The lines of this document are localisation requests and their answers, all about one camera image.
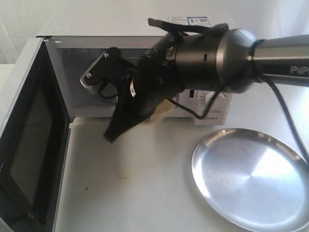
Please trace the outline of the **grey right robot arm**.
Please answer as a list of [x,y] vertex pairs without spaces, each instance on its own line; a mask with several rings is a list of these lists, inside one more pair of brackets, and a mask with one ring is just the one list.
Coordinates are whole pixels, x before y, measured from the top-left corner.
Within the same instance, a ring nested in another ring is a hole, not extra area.
[[263,81],[308,86],[309,37],[259,40],[243,29],[167,34],[124,73],[104,138],[114,142],[185,89],[242,93]]

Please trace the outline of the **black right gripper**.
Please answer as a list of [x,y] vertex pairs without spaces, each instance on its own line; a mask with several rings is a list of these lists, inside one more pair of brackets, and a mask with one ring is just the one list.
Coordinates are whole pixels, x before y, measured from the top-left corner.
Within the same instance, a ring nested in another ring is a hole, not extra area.
[[146,120],[166,98],[184,91],[174,68],[174,37],[168,33],[141,56],[134,70],[127,71],[123,90],[104,132],[113,143],[120,135]]

